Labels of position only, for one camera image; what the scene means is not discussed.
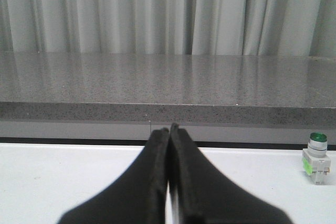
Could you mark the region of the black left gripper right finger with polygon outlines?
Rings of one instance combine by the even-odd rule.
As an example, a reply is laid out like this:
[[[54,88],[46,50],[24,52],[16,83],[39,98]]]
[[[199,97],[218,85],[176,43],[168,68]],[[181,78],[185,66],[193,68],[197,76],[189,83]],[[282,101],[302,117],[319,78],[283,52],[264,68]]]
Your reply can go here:
[[[176,223],[292,222],[222,174],[176,123],[170,129],[169,186]]]

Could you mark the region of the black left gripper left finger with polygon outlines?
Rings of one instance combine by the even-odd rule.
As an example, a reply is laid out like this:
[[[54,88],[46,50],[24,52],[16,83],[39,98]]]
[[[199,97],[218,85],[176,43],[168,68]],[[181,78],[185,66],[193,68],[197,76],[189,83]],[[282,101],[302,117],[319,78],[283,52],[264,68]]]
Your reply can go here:
[[[128,169],[59,223],[165,223],[169,130],[154,130]]]

